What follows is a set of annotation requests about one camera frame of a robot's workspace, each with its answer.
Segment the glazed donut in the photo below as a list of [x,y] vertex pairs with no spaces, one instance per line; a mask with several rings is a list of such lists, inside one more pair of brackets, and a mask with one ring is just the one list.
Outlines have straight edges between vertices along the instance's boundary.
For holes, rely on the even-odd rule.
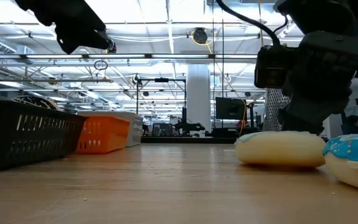
[[323,155],[328,171],[338,180],[358,187],[358,134],[329,140]]
[[298,131],[266,131],[241,136],[237,158],[248,164],[319,167],[324,164],[325,141]]

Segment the yellow cable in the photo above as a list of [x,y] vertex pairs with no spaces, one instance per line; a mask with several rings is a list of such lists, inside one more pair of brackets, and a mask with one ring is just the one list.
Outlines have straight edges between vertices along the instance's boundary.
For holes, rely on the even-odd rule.
[[229,81],[227,80],[227,78],[224,76],[221,68],[219,67],[218,64],[216,64],[216,66],[218,67],[219,71],[221,71],[222,73],[222,77],[226,80],[227,84],[229,84],[230,88],[234,91],[234,93],[238,96],[238,98],[240,98],[240,100],[242,101],[242,103],[244,104],[244,114],[242,115],[242,120],[241,120],[241,129],[240,129],[240,137],[241,137],[241,134],[242,134],[242,130],[244,128],[244,123],[243,121],[245,120],[246,118],[246,115],[247,115],[247,103],[245,100],[243,100],[241,98],[241,96],[234,90],[233,86],[229,83]]
[[211,50],[211,47],[209,46],[209,44],[207,44],[207,47],[208,47],[210,54],[212,54],[212,50]]

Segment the black cable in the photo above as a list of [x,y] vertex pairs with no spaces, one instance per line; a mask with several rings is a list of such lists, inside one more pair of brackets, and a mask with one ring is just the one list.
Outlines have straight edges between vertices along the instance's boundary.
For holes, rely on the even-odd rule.
[[262,23],[260,23],[258,21],[255,21],[253,19],[250,19],[246,16],[243,16],[243,15],[233,11],[227,5],[225,5],[222,2],[222,0],[216,0],[216,2],[222,8],[223,11],[229,13],[232,16],[236,16],[237,18],[241,19],[242,21],[248,22],[248,23],[258,27],[259,29],[262,29],[263,31],[265,31],[266,34],[269,35],[270,38],[272,39],[273,45],[280,45],[280,40],[278,39],[276,34],[271,29],[269,29],[267,26],[263,25]]
[[288,17],[287,15],[284,16],[285,17],[285,22],[282,26],[278,27],[277,29],[275,29],[273,32],[276,33],[277,31],[279,31],[280,29],[284,28],[286,25],[288,25]]
[[[173,97],[175,97],[175,99],[177,100],[177,98],[176,98],[175,94],[173,93],[173,90],[172,90],[172,88],[171,88],[171,85],[169,85],[169,83],[167,83],[167,85],[168,85],[169,89],[171,90],[171,93],[172,93]],[[177,106],[178,106],[178,108],[179,108],[180,112],[183,114],[183,111],[182,111],[182,109],[180,108],[180,106],[179,106],[179,103],[178,103],[178,102],[177,102]]]

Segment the monitor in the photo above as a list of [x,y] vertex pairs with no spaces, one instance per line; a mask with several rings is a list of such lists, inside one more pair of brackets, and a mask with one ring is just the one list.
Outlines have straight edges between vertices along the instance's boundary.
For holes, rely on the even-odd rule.
[[247,108],[240,99],[216,97],[216,119],[242,120]]

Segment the wooden table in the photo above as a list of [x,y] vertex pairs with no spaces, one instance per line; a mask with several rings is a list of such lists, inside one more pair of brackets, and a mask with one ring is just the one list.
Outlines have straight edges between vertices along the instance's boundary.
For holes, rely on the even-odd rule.
[[233,145],[143,144],[0,172],[0,223],[358,223],[358,189]]

